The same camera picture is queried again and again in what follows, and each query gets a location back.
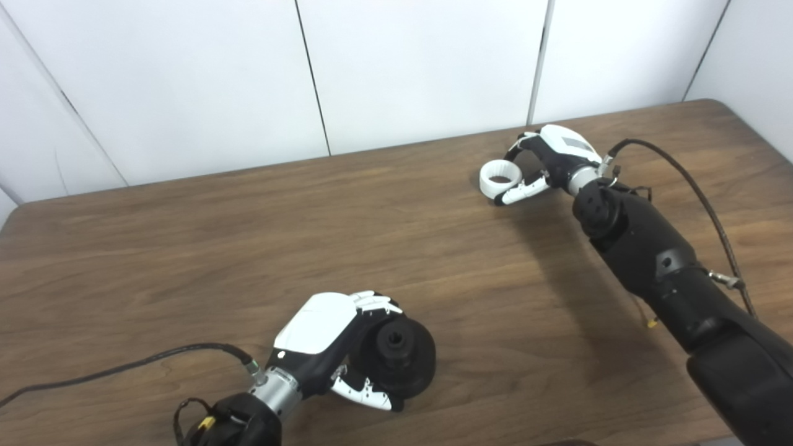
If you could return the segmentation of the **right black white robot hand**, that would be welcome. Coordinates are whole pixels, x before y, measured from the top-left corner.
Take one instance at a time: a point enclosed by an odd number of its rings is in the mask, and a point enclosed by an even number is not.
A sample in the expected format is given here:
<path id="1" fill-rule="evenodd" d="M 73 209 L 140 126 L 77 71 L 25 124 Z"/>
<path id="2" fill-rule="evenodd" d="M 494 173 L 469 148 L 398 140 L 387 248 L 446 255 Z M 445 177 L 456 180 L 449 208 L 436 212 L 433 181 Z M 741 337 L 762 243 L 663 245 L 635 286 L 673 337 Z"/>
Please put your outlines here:
<path id="1" fill-rule="evenodd" d="M 524 173 L 516 163 L 524 152 L 535 155 L 541 169 Z M 561 125 L 544 125 L 522 133 L 503 159 L 482 166 L 480 192 L 496 206 L 512 205 L 550 189 L 561 189 L 575 197 L 585 186 L 603 178 L 610 160 L 598 155 L 579 133 Z"/>

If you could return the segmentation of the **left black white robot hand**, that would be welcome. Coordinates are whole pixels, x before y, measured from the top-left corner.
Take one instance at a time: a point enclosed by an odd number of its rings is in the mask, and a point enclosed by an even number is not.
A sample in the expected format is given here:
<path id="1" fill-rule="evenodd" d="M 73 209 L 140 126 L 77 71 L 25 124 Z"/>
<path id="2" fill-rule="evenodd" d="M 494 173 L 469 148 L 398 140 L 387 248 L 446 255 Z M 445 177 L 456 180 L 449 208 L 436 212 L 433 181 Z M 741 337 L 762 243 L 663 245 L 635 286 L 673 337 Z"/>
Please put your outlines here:
<path id="1" fill-rule="evenodd" d="M 366 335 L 403 317 L 396 302 L 375 291 L 314 294 L 276 336 L 250 393 L 281 421 L 301 401 L 329 391 L 369 408 L 400 412 L 404 399 L 344 361 Z"/>

